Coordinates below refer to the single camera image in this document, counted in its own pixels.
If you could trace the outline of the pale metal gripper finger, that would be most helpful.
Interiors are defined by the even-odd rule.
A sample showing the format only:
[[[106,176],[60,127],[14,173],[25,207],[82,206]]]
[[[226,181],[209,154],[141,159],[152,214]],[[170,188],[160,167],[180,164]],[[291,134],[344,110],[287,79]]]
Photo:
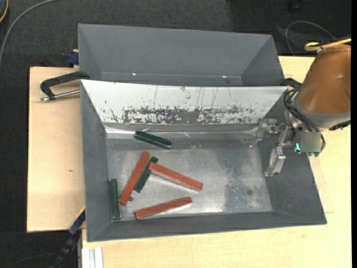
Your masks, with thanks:
[[[261,119],[258,123],[258,128],[255,132],[255,139],[263,141],[277,134],[277,120],[273,118]]]
[[[285,160],[286,156],[284,154],[283,147],[275,147],[270,154],[268,166],[264,171],[265,176],[280,174]]]

